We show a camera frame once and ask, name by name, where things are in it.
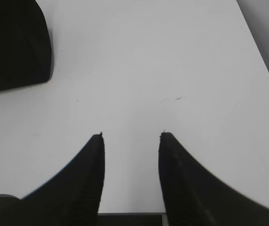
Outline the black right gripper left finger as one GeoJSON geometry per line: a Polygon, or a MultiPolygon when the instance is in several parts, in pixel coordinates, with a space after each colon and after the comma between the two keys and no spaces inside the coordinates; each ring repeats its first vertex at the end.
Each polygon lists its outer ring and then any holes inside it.
{"type": "Polygon", "coordinates": [[[104,139],[95,134],[52,179],[0,210],[0,226],[93,226],[104,177],[104,139]]]}

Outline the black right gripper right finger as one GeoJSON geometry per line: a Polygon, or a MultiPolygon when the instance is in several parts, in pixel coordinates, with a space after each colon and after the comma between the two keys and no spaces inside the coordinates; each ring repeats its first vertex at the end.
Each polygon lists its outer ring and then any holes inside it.
{"type": "Polygon", "coordinates": [[[160,135],[159,178],[171,226],[269,226],[269,209],[202,166],[170,132],[160,135]]]}

